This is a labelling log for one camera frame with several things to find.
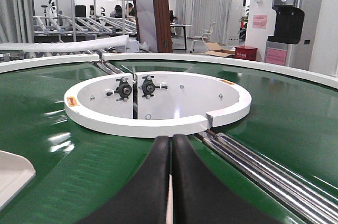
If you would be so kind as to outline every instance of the orange warning label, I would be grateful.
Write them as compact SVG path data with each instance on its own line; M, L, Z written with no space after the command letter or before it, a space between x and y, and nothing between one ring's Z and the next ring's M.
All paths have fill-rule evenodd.
M234 85L234 83L229 81L229 80L221 80L221 81L224 82L224 83L230 84L230 85Z
M67 97L67 101L68 101L69 107L79 106L78 102L76 101L75 97L73 97L73 96Z

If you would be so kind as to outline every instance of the green conveyor belt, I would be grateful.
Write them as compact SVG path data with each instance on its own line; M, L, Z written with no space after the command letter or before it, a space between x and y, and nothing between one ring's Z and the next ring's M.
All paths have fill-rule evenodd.
M254 69L206 63L119 61L136 71L185 71L224 78L252 95L249 115L215 128L338 197L338 93ZM0 212L0 223L74 223L114 195L146 157L151 139L85 129L64 112L63 95L105 75L88 63L0 74L0 150L28 158L32 182ZM303 223L191 137L210 169L244 199L283 223Z

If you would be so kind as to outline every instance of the cardboard box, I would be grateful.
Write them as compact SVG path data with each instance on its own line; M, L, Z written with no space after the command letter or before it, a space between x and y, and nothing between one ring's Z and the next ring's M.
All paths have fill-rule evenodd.
M205 46L208 47L209 51L205 52L204 54L230 58L232 58L234 55L234 50L223 49L218 43L206 43Z

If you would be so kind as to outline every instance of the white chair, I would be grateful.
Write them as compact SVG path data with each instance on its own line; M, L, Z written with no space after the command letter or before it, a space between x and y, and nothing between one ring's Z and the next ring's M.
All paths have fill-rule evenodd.
M194 46L195 46L195 42L207 42L210 38L210 35L212 34L213 32L213 28L215 26L215 22L212 22L211 25L210 25L210 28L208 30L202 30L204 31L202 33L202 35L196 35L196 36L193 36L192 39L192 43L191 43L191 47L190 47L190 53L192 53L194 51Z

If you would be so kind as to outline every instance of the table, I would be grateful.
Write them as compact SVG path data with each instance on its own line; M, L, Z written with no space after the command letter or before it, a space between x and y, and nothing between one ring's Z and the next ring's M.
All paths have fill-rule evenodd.
M186 50L186 32L185 27L191 27L189 24L170 24L170 27L182 27L184 32L184 49L175 49L175 50Z

